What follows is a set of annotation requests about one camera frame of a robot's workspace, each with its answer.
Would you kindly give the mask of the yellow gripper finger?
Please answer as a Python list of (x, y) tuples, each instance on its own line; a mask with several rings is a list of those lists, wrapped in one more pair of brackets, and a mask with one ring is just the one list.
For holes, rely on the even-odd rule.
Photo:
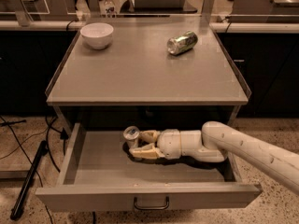
[(130, 148), (129, 152), (135, 158), (157, 160), (164, 158), (163, 152), (155, 146), (154, 143), (147, 144), (143, 147)]
[(140, 133), (140, 139), (146, 143), (155, 143), (161, 133), (156, 130), (147, 130)]

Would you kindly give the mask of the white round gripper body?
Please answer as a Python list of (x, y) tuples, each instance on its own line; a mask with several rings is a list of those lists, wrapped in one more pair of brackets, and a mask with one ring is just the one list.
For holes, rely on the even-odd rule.
[(167, 159), (178, 159), (181, 156), (179, 130), (162, 131), (158, 137), (157, 147)]

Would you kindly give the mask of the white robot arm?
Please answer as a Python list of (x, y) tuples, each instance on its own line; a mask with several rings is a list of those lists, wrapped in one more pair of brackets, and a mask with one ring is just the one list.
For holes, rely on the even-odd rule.
[(138, 159), (176, 160), (192, 157), (202, 162), (222, 162), (229, 153), (233, 153), (299, 194), (298, 154), (217, 121), (209, 121), (200, 130), (194, 131), (141, 131), (136, 126), (130, 126), (123, 132), (123, 137), (130, 154)]

